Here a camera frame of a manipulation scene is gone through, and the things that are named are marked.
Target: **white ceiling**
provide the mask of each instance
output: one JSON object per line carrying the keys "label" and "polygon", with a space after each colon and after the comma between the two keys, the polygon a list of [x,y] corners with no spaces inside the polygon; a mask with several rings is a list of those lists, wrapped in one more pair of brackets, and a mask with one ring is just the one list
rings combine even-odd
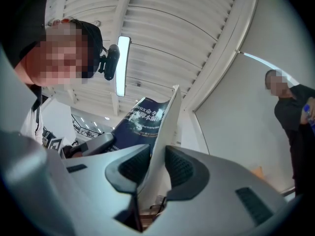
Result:
{"label": "white ceiling", "polygon": [[[220,40],[234,0],[129,0],[121,10],[122,2],[47,0],[46,23],[69,16],[90,23],[98,20],[105,48],[117,29],[119,35],[131,37],[126,96],[117,97],[113,82],[99,73],[84,85],[45,88],[46,95],[117,120],[142,97],[167,101],[173,85],[179,84],[185,97]],[[118,13],[123,13],[122,27],[114,23]]]}

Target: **gray wall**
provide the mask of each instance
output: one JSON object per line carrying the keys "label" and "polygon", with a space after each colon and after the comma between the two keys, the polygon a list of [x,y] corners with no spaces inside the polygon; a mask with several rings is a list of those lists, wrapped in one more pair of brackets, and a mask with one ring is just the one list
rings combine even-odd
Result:
{"label": "gray wall", "polygon": [[[315,88],[312,39],[287,0],[258,0],[242,52],[262,58]],[[277,98],[264,87],[270,68],[238,54],[196,111],[209,152],[252,170],[261,166],[277,190],[293,186],[288,139],[274,116]]]}
{"label": "gray wall", "polygon": [[249,170],[262,167],[278,191],[293,186],[288,139],[274,115],[277,98],[265,89],[268,67],[238,54],[196,111],[209,153]]}

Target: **man in black shirt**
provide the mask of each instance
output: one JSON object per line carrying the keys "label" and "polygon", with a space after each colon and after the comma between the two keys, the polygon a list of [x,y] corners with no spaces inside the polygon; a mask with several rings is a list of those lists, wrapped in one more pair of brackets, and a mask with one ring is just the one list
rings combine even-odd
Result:
{"label": "man in black shirt", "polygon": [[269,70],[265,85],[271,94],[279,98],[275,115],[289,138],[295,194],[306,193],[313,185],[311,159],[315,152],[315,135],[303,107],[310,106],[315,120],[315,90],[304,85],[289,88],[285,77],[276,70]]}

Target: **white shirt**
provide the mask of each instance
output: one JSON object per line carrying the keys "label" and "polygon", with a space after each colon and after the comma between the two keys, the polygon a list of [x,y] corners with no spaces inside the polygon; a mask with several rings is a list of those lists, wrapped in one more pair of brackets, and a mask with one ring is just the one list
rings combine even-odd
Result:
{"label": "white shirt", "polygon": [[35,132],[35,130],[37,129],[36,112],[37,110],[33,111],[32,109],[28,112],[26,119],[21,128],[21,134],[34,139],[39,144],[43,144],[44,125],[43,125],[43,118],[41,115],[40,108],[39,108],[38,130]]}

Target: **railing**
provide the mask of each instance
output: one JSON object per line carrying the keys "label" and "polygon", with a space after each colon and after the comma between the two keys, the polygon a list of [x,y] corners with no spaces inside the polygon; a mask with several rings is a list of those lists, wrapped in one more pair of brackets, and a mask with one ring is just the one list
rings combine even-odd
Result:
{"label": "railing", "polygon": [[75,132],[77,132],[78,134],[86,136],[86,137],[90,137],[90,138],[95,138],[95,137],[101,135],[98,132],[95,132],[95,131],[89,130],[87,128],[81,127],[80,124],[77,122],[77,120],[74,118],[74,116],[73,115],[71,115],[71,116],[72,116],[73,128],[74,128]]}

